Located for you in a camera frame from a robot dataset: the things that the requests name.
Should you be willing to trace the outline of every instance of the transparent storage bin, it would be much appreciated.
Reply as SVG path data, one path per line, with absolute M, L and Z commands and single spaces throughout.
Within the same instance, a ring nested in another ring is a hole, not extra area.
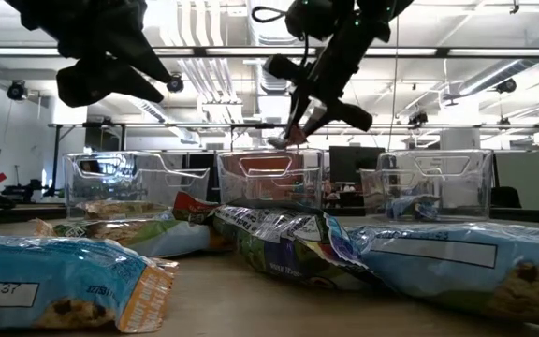
M 223 203 L 239 198 L 293 200 L 321 207 L 323 153 L 319 150 L 218 154 Z
M 83 217 L 85 213 L 77 205 L 87 201 L 148 201 L 172 207 L 179 191 L 205 200 L 210 168 L 183 169 L 185 156 L 146 152 L 65 155 L 67 216 Z
M 381 172 L 374 169 L 361 168 L 359 174 L 361 175 L 365 215 L 378 218 L 383 217 L 386 210 Z
M 489 218 L 492 151 L 396 151 L 381 154 L 378 177 L 386 217 L 395 221 Z

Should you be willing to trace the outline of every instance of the snack bag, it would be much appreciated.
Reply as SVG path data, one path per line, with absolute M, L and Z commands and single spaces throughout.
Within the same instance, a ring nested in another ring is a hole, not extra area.
M 169 207 L 147 201 L 98 200 L 82 202 L 76 207 L 84 210 L 87 220 L 147 218 L 169 211 Z
M 52 226 L 36 221 L 37 236 L 110 239 L 142 256 L 180 256 L 200 250 L 226 250 L 232 244 L 203 220 L 216 204 L 178 193 L 172 212 L 148 219 L 79 221 Z
M 116 242 L 0 236 L 0 330 L 156 331 L 172 281 Z
M 399 292 L 450 309 L 539 324 L 539 229 L 491 223 L 330 223 L 339 256 Z
M 80 221 L 53 226 L 36 220 L 37 236 L 109 239 L 142 256 L 170 257 L 211 248 L 208 226 L 179 220 Z
M 328 240 L 328 216 L 321 211 L 288 201 L 243 200 L 220 206 L 213 219 L 256 271 L 332 289 L 382 284 L 338 257 Z

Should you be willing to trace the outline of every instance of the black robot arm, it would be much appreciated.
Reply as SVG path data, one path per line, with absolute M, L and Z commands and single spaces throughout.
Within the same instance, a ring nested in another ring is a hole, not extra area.
M 154 102 L 164 96 L 135 69 L 168 83 L 171 76 L 143 35 L 145 0 L 6 0 L 22 25 L 57 40 L 58 52 L 79 61 L 57 74 L 60 98 L 86 106 L 110 93 Z
M 271 56 L 264 65 L 274 77 L 295 85 L 284 139 L 290 138 L 291 131 L 308 109 L 311 97 L 321 101 L 325 109 L 314 111 L 302 129 L 303 139 L 337 120 L 369 130 L 371 115 L 358 106 L 342 103 L 340 97 L 351 76 L 358 72 L 358 65 L 373 41 L 378 38 L 388 42 L 388 23 L 412 2 L 357 0 L 357 10 L 352 0 L 296 0 L 291 5 L 285 13 L 288 32 L 301 39 L 311 36 L 323 40 L 331 36 L 331 40 L 317 59 L 307 65 L 296 65 L 280 54 Z

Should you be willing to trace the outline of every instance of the table surface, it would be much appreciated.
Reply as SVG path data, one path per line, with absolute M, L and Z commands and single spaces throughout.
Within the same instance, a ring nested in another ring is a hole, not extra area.
M 347 219 L 346 225 L 360 218 Z M 34 224 L 0 225 L 30 234 Z M 539 327 L 460 315 L 393 295 L 342 293 L 291 285 L 250 270 L 233 254 L 177 259 L 181 265 L 163 328 L 147 336 L 530 336 Z M 0 333 L 2 337 L 18 333 Z M 114 330 L 30 332 L 96 337 Z

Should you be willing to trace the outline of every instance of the cable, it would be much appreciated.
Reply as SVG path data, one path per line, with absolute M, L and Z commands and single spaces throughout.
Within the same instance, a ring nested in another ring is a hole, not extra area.
M 6 127 L 4 128 L 4 144 L 7 144 L 7 127 L 9 126 L 9 116 L 11 115 L 11 99 L 9 100 L 9 109 L 7 110 Z
M 257 16 L 257 12 L 262 10 L 267 10 L 277 14 L 267 19 L 261 19 Z M 286 11 L 274 7 L 257 6 L 254 7 L 253 10 L 251 10 L 251 18 L 253 18 L 253 21 L 255 22 L 270 23 L 285 17 L 286 13 Z M 305 63 L 307 63 L 307 58 L 309 56 L 309 36 L 307 35 L 307 33 L 303 33 L 303 37 L 300 40 L 305 43 L 305 51 L 303 52 L 303 58 L 300 59 L 299 66 L 305 66 Z
M 272 16 L 271 18 L 260 19 L 259 17 L 257 17 L 257 12 L 262 11 L 262 10 L 267 10 L 267 11 L 271 11 L 271 12 L 278 13 L 278 14 L 275 15 L 275 16 Z M 273 7 L 257 6 L 255 8 L 253 8 L 253 10 L 251 11 L 251 17 L 253 18 L 253 20 L 255 22 L 259 22 L 259 23 L 275 22 L 276 20 L 279 20 L 279 19 L 281 19 L 281 18 L 283 18 L 285 16 L 286 16 L 285 11 L 280 10 L 278 8 L 273 8 Z
M 396 53 L 394 55 L 394 93 L 392 93 L 392 119 L 390 119 L 390 132 L 388 132 L 388 147 L 387 151 L 390 151 L 390 141 L 392 141 L 392 129 L 394 127 L 394 116 L 396 115 L 395 108 L 397 104 L 397 77 L 399 76 L 399 37 L 401 30 L 399 25 L 399 17 L 397 17 L 397 42 Z

